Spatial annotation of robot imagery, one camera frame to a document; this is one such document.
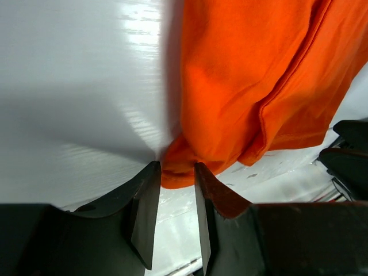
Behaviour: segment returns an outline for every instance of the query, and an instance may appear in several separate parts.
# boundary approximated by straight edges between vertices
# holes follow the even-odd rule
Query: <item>seam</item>
[[[306,42],[306,46],[304,47],[304,49],[302,49],[302,52],[300,53],[299,57],[297,58],[297,60],[295,61],[295,64],[293,66],[293,68],[291,68],[291,72],[289,72],[289,74],[287,74],[286,76],[282,77],[285,78],[285,80],[280,84],[280,87],[274,92],[274,94],[272,95],[272,97],[270,97],[270,99],[263,104],[263,106],[261,107],[258,116],[259,116],[259,120],[261,122],[261,130],[263,133],[263,146],[261,147],[261,149],[259,149],[256,152],[256,155],[258,156],[262,151],[265,150],[266,145],[267,145],[267,133],[265,130],[265,121],[262,117],[263,111],[265,109],[266,106],[269,105],[269,103],[280,94],[280,92],[282,91],[282,89],[288,84],[288,81],[290,80],[290,78],[294,75],[294,73],[297,71],[297,69],[299,68],[300,64],[302,63],[302,61],[304,60],[304,58],[306,57],[306,55],[308,54],[311,46],[313,45],[313,42],[315,41],[317,34],[322,26],[323,21],[326,18],[326,14],[329,11],[329,9],[331,8],[331,3],[332,0],[329,0],[329,2],[326,4],[324,10],[322,11],[322,15],[320,17],[320,20],[316,23],[315,27],[314,27],[314,33],[312,33],[310,36],[310,38],[307,40]]]

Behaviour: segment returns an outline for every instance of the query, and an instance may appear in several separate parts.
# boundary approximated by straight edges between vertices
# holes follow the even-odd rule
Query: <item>black plastic piece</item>
[[[348,200],[368,200],[368,121],[345,120],[333,128],[340,136],[319,160]]]
[[[368,152],[368,120],[343,120],[333,128],[355,150]]]
[[[368,275],[368,205],[252,204],[195,165],[205,276]]]
[[[203,269],[199,269],[193,273],[194,276],[204,276]]]
[[[0,275],[143,276],[152,266],[160,172],[151,162],[75,212],[0,205]]]

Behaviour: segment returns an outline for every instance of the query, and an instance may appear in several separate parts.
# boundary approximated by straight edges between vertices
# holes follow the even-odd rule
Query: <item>glossy white surface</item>
[[[179,132],[182,6],[183,0],[0,0],[0,202],[72,208],[160,156]],[[368,117],[367,88],[365,68],[336,120]],[[309,163],[333,139],[330,132],[322,147],[270,152],[252,167],[234,164],[219,177],[254,201],[306,199],[316,185],[292,194],[290,187],[307,175],[324,181]],[[154,270],[147,275],[184,275],[198,258],[193,188],[162,189]]]

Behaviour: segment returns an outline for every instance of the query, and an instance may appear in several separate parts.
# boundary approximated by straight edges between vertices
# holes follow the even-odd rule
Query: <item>orange shirt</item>
[[[320,144],[368,60],[367,27],[367,0],[186,0],[182,133],[162,186],[192,185],[198,161],[218,174]]]

